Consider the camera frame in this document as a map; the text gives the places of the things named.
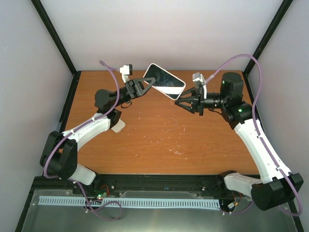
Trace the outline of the black smartphone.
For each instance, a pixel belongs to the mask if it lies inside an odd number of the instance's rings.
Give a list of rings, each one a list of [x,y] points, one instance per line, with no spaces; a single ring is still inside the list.
[[[184,87],[185,82],[156,64],[151,64],[144,78],[155,78],[154,87]]]

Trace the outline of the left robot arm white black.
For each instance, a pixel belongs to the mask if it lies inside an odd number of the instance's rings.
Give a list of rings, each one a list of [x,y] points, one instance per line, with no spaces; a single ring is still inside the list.
[[[95,179],[97,174],[78,163],[78,151],[97,135],[108,130],[118,133],[124,128],[121,111],[116,107],[145,95],[155,83],[155,78],[147,78],[149,85],[146,87],[143,81],[143,78],[129,80],[115,92],[98,90],[95,93],[98,111],[90,119],[71,130],[50,133],[40,159],[43,175],[80,182],[89,194],[98,193],[100,182]]]

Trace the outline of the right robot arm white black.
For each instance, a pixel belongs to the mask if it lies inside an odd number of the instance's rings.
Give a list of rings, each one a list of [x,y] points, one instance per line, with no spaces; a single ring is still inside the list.
[[[203,115],[204,109],[220,109],[222,117],[247,147],[260,177],[258,179],[226,171],[218,175],[220,190],[239,192],[262,211],[278,207],[296,198],[304,181],[281,161],[264,134],[253,108],[243,100],[244,82],[235,72],[224,73],[220,91],[207,91],[204,76],[193,74],[195,87],[183,92],[175,104],[190,113]]]

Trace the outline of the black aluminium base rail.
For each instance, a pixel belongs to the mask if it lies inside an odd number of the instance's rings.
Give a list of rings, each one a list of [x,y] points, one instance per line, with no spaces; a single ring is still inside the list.
[[[188,191],[203,197],[227,198],[232,197],[232,193],[225,186],[224,177],[235,173],[234,170],[230,170],[217,175],[99,174],[94,183],[90,186],[82,184],[82,187],[88,197],[103,193],[118,197],[126,191]],[[280,195],[277,191],[277,196],[284,199],[284,202],[290,201],[290,187],[285,180],[281,182],[285,190],[282,190]],[[43,176],[35,177],[32,186],[37,189],[71,189],[74,194],[82,193],[78,185],[72,181],[47,179]]]

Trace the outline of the black left frame post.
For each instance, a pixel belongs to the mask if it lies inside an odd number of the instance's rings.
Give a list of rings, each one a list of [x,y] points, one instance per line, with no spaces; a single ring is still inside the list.
[[[70,73],[75,76],[77,70],[69,57],[69,54],[66,51],[66,48],[59,37],[47,11],[45,10],[42,2],[40,0],[31,0],[32,5],[34,6],[36,12],[38,13],[41,21],[43,22],[44,26],[46,27],[48,33],[50,34],[54,44],[56,45],[58,51],[60,52],[64,62],[66,63]]]

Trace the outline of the black frame post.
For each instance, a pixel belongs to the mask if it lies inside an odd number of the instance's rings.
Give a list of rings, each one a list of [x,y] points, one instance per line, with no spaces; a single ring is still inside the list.
[[[46,27],[48,33],[50,34],[54,44],[56,45],[58,51],[60,52],[64,62],[66,63],[70,73],[75,76],[77,70],[69,57],[69,54],[66,51],[66,48],[59,37],[47,11],[45,10],[42,2],[40,0],[31,0],[32,5],[34,6],[36,12],[38,13],[41,21],[43,22],[44,26]]]
[[[275,15],[273,16],[268,28],[266,29],[262,39],[260,40],[258,46],[256,47],[253,57],[258,60],[266,48],[268,42],[272,38],[273,34],[275,33],[277,27],[279,26],[280,22],[284,18],[285,14],[289,10],[290,6],[292,5],[293,0],[283,0],[276,11]]]

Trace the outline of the black right frame post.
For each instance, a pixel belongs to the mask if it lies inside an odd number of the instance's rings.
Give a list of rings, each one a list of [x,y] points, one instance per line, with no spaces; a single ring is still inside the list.
[[[266,29],[262,39],[260,40],[258,46],[256,47],[253,57],[258,60],[266,48],[268,42],[272,38],[273,34],[275,33],[277,27],[279,26],[280,22],[284,18],[285,14],[289,10],[290,6],[292,5],[293,0],[283,0],[276,11],[275,15],[273,16],[268,28]]]

